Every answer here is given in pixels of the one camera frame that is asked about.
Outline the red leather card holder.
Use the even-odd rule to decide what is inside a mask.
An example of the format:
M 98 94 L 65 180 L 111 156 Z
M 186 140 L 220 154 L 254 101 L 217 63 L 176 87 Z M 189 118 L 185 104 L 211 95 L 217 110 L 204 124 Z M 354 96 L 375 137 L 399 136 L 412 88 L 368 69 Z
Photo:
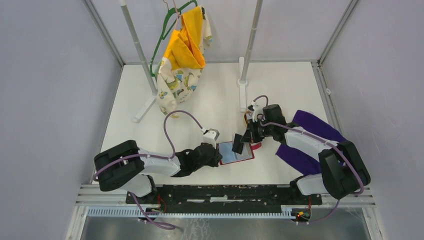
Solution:
M 262 143 L 247 144 L 245 143 L 242 149 L 242 153 L 236 153 L 232 151 L 233 142 L 222 142 L 217 144 L 219 153 L 222 155 L 222 159 L 219 161 L 220 165 L 228 165 L 233 163 L 239 163 L 255 158 L 254 150 L 262 147 Z

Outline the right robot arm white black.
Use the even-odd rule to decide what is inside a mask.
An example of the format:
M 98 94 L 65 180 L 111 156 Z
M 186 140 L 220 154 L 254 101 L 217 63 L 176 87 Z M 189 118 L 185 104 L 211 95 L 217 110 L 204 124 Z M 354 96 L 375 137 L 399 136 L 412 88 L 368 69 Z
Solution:
M 254 112 L 244 134 L 234 136 L 233 152 L 244 144 L 258 144 L 265 138 L 280 143 L 277 155 L 302 175 L 291 181 L 289 199 L 302 204 L 312 194 L 329 194 L 340 200 L 360 195 L 371 176 L 355 144 L 345 139 L 315 115 L 299 110 L 287 122 L 278 104 Z

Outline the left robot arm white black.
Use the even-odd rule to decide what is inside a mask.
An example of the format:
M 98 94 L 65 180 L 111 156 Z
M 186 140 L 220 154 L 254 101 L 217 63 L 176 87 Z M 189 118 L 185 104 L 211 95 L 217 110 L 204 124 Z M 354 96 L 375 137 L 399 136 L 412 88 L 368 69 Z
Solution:
M 93 180 L 102 192 L 121 189 L 151 204 L 157 198 L 152 174 L 183 178 L 202 167 L 218 167 L 221 159 L 218 148 L 210 143 L 171 155 L 149 152 L 139 148 L 135 140 L 127 140 L 94 157 Z

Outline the tan oval card tray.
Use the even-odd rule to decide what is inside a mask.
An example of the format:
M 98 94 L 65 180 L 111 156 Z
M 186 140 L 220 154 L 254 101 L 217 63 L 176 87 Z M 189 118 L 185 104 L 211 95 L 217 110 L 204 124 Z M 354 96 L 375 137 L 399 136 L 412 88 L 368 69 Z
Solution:
M 249 116 L 249 111 L 246 111 L 244 114 L 243 114 L 243 119 L 244 119 L 244 125 L 247 127 L 248 126 L 248 116 Z

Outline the right grey stand pole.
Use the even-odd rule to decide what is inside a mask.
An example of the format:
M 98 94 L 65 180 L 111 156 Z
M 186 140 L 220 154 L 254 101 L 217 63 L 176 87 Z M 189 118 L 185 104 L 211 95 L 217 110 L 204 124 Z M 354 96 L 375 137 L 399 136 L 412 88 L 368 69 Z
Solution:
M 250 29 L 248 44 L 244 57 L 240 57 L 238 60 L 238 71 L 239 78 L 236 81 L 238 91 L 239 91 L 239 111 L 244 113 L 247 110 L 247 73 L 249 69 L 249 64 L 251 60 L 252 50 L 256 38 L 257 27 L 260 19 L 260 14 L 263 6 L 263 0 L 257 0 L 255 5 L 254 16 L 252 20 L 252 25 Z

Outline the grey stand pole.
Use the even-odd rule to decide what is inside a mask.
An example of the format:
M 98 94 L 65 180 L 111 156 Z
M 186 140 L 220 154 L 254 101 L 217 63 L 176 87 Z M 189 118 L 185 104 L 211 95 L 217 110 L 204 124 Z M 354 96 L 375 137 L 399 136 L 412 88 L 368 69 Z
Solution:
M 118 2 L 119 2 L 119 5 L 120 5 L 120 8 L 122 10 L 123 16 L 125 18 L 129 32 L 131 34 L 131 38 L 132 38 L 132 41 L 134 43 L 136 52 L 137 52 L 138 57 L 140 59 L 141 66 L 143 67 L 148 85 L 149 85 L 150 90 L 151 90 L 150 97 L 147 99 L 146 103 L 138 111 L 138 113 L 133 117 L 133 121 L 135 123 L 139 123 L 143 119 L 143 117 L 148 113 L 148 111 L 154 105 L 154 103 L 156 102 L 158 89 L 157 89 L 157 86 L 156 86 L 156 81 L 153 78 L 154 74 L 151 72 L 150 67 L 148 66 L 147 59 L 144 55 L 140 40 L 138 38 L 135 26 L 133 24 L 133 21 L 132 21 L 132 18 L 131 18 L 129 9 L 128 9 L 127 1 L 126 0 L 119 0 Z
M 256 38 L 257 27 L 260 19 L 260 14 L 263 6 L 263 0 L 257 0 L 255 5 L 254 16 L 252 20 L 252 25 L 250 29 L 248 44 L 244 57 L 240 57 L 238 60 L 238 71 L 239 78 L 236 81 L 238 91 L 239 91 L 239 111 L 244 113 L 247 110 L 247 73 L 249 69 L 249 64 L 251 60 L 252 50 Z

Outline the purple cloth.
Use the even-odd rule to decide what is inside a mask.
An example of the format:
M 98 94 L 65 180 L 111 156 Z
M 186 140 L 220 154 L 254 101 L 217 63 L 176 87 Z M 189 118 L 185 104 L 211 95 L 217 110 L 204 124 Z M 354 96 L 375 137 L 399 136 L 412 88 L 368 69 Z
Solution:
M 293 122 L 298 125 L 298 130 L 318 136 L 325 143 L 336 145 L 346 140 L 338 130 L 309 112 L 297 110 Z M 288 145 L 281 144 L 276 155 L 302 175 L 320 174 L 319 153 L 331 147 L 292 130 L 287 132 L 285 138 Z

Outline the cream patterned fabric bag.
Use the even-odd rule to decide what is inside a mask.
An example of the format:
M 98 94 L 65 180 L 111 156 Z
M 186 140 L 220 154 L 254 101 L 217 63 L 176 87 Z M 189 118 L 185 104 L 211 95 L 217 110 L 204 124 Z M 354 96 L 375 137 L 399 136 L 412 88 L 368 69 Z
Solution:
M 203 14 L 200 50 L 205 60 L 205 50 L 210 47 L 213 35 L 206 10 L 203 6 L 200 5 L 200 7 Z M 205 66 L 201 69 L 179 68 L 177 70 L 171 70 L 170 62 L 164 62 L 163 56 L 157 72 L 156 83 L 158 95 L 156 102 L 160 111 L 164 115 L 168 115 L 170 112 L 177 110 L 179 104 L 190 99 L 198 86 Z

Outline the left grey stand pole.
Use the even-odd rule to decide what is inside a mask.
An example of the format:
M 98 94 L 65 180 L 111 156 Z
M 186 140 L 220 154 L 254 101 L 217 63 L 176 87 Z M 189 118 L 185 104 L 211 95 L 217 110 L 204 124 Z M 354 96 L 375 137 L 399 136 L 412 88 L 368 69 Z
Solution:
M 141 66 L 143 67 L 148 85 L 149 85 L 150 90 L 151 90 L 150 97 L 147 99 L 146 103 L 138 111 L 138 113 L 133 117 L 133 121 L 135 123 L 139 123 L 143 119 L 143 117 L 148 113 L 148 111 L 154 105 L 154 103 L 156 102 L 158 89 L 157 89 L 157 86 L 156 86 L 156 81 L 153 78 L 154 74 L 151 72 L 150 67 L 148 66 L 147 59 L 144 55 L 140 40 L 138 38 L 135 26 L 133 24 L 133 21 L 132 21 L 132 18 L 131 18 L 129 9 L 128 9 L 127 1 L 126 0 L 119 0 L 118 2 L 119 2 L 119 5 L 120 5 L 120 8 L 122 10 L 123 16 L 125 18 L 129 32 L 131 34 L 131 38 L 132 38 L 132 41 L 134 43 L 136 52 L 137 52 L 138 57 L 140 59 Z

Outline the yellow cloth hanging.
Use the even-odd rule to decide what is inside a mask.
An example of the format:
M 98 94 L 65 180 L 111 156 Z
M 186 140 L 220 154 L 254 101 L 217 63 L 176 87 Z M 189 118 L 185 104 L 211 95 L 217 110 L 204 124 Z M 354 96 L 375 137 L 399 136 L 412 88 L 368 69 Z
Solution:
M 182 68 L 202 69 L 206 65 L 200 49 L 204 21 L 202 7 L 196 6 L 178 19 L 181 28 L 172 31 L 163 61 L 170 63 L 172 71 Z

